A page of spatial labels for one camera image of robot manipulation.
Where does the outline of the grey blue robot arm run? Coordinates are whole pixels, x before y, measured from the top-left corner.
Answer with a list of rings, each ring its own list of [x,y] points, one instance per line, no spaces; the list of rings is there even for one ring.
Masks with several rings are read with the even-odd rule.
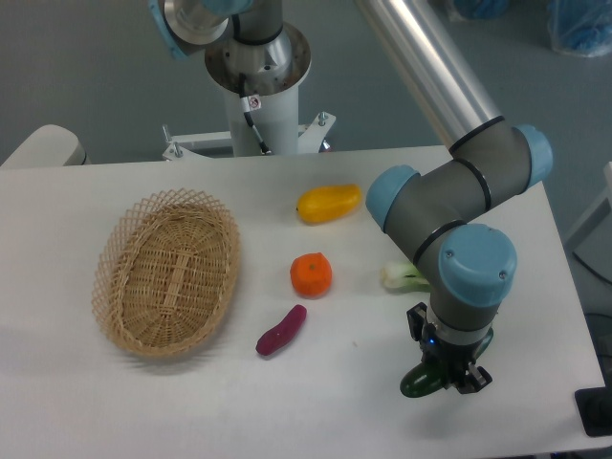
[[[280,2],[148,8],[171,55],[203,52],[209,76],[229,93],[235,155],[297,152],[305,140],[297,105],[277,99],[305,78],[311,57]],[[431,288],[429,302],[407,312],[422,360],[401,390],[408,398],[445,387],[475,393],[492,379],[477,361],[517,264],[510,239],[478,218],[541,182],[553,165],[551,146],[532,126],[505,121],[427,2],[361,1],[359,9],[450,154],[427,174],[391,167],[366,194],[372,218]]]

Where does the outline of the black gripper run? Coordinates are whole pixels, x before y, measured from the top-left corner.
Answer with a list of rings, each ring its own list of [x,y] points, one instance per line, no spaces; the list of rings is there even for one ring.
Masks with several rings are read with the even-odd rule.
[[[488,310],[453,303],[427,306],[420,302],[406,312],[421,362],[406,374],[408,388],[450,388],[461,394],[481,391],[491,374],[477,364],[488,347]]]

